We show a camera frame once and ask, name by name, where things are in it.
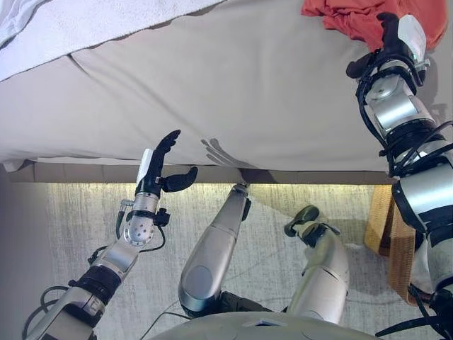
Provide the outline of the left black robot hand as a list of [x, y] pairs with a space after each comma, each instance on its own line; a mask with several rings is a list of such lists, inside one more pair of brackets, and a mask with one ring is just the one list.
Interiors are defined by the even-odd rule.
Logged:
[[136, 195], [138, 193], [151, 193], [159, 198], [161, 191], [166, 193], [179, 192], [194, 184], [198, 172], [196, 166], [191, 167], [186, 174], [176, 174], [168, 177], [162, 176], [165, 156], [176, 144], [179, 135], [180, 130], [170, 132], [152, 151], [149, 161], [147, 161], [147, 157], [144, 158], [145, 172], [137, 178]]

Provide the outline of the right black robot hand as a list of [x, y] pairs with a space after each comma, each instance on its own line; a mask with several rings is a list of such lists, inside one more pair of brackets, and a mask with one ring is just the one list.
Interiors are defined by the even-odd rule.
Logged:
[[376, 62], [379, 57], [392, 55], [406, 57], [409, 64], [417, 65], [425, 60], [427, 38], [422, 25], [412, 14], [398, 17], [394, 13], [382, 12], [377, 14], [377, 20], [383, 28], [382, 47], [349, 63], [346, 74], [351, 79], [363, 76], [367, 67]]

